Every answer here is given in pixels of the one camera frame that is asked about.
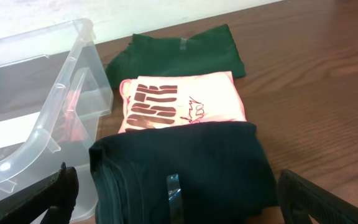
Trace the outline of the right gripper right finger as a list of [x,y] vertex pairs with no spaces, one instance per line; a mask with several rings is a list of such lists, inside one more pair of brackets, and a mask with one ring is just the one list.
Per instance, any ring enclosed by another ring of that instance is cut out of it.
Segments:
[[357,207],[290,170],[282,171],[277,187],[285,223],[358,224]]

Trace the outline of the green t-shirt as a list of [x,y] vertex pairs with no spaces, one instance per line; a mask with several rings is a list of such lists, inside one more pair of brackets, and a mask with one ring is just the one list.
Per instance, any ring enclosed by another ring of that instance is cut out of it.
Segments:
[[128,47],[106,67],[112,89],[125,79],[139,76],[183,77],[226,71],[232,72],[234,78],[246,75],[227,24],[188,39],[134,34]]

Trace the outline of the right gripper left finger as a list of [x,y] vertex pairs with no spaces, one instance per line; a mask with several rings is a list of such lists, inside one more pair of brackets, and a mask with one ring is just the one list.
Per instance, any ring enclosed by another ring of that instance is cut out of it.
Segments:
[[76,169],[62,163],[58,172],[0,201],[0,224],[67,224],[76,205],[79,182]]

